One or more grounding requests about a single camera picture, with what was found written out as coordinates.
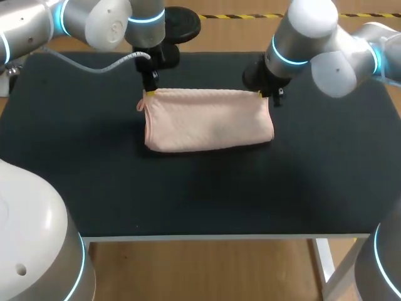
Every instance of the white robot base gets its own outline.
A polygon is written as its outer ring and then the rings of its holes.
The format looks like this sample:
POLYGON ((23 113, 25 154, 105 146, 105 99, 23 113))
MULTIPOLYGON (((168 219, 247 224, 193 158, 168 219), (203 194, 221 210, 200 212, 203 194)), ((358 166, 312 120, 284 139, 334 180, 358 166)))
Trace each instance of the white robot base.
POLYGON ((91 301, 96 276, 61 196, 0 160, 0 301, 91 301))

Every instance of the folded towel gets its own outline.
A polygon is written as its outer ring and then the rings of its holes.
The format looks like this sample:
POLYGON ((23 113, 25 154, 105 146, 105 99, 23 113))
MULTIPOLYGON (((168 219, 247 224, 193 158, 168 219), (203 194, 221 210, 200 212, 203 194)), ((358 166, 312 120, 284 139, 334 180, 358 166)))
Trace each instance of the folded towel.
POLYGON ((273 139, 268 99, 237 90, 158 89, 144 93, 145 145, 157 152, 195 152, 273 139))

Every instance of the black mat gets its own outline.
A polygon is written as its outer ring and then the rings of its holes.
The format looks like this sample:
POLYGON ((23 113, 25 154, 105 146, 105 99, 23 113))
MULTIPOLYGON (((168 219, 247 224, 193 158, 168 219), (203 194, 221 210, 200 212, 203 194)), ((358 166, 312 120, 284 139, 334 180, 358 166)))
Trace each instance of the black mat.
MULTIPOLYGON (((118 54, 71 54, 103 67, 118 54)), ((242 89, 256 54, 187 54, 161 86, 242 89)), ((143 146, 133 62, 103 76, 31 57, 0 121, 0 158, 61 194, 84 236, 369 233, 401 196, 401 122, 384 87, 323 96, 309 71, 272 108, 269 145, 184 156, 143 146)))

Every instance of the cable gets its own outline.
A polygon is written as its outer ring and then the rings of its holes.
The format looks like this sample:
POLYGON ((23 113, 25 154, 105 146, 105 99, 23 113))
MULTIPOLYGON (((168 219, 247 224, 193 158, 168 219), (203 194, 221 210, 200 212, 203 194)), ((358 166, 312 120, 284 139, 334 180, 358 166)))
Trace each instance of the cable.
POLYGON ((133 52, 133 53, 131 53, 129 55, 126 55, 123 58, 120 58, 118 61, 112 63, 110 66, 107 66, 105 68, 93 69, 93 68, 89 68, 89 67, 83 66, 83 65, 73 61, 72 59, 67 58, 65 55, 62 55, 61 53, 58 53, 57 51, 54 51, 54 50, 52 50, 50 48, 47 48, 47 47, 43 46, 40 49, 45 51, 45 52, 48 52, 48 53, 50 53, 50 54, 52 54, 54 56, 57 56, 58 58, 62 59, 63 61, 65 61, 65 62, 67 62, 67 63, 69 63, 69 64, 71 64, 71 65, 73 65, 73 66, 75 66, 75 67, 77 67, 77 68, 79 68, 81 70, 83 70, 83 71, 90 72, 90 73, 96 73, 96 74, 102 74, 102 73, 109 72, 109 71, 113 70, 114 68, 120 66, 122 63, 125 63, 128 60, 131 60, 132 58, 141 57, 141 58, 146 58, 148 60, 151 59, 150 55, 148 55, 147 53, 138 51, 138 52, 133 52))

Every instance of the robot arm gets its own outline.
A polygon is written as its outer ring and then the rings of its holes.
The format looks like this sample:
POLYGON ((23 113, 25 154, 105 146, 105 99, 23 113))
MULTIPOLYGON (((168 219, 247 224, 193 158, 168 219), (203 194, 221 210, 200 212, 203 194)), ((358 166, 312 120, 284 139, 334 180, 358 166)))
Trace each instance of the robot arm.
POLYGON ((135 51, 151 50, 152 60, 137 60, 137 70, 147 90, 157 87, 153 61, 165 38, 163 0, 5 0, 0 2, 0 96, 8 96, 9 77, 21 67, 18 58, 65 35, 102 51, 124 38, 135 51))
POLYGON ((278 98, 309 62, 316 86, 331 97, 345 96, 382 72, 400 81, 401 36, 393 39, 396 34, 380 23, 348 34, 338 25, 331 0, 293 0, 264 56, 245 70, 243 81, 250 90, 278 98), (382 46, 389 38, 398 49, 382 46))

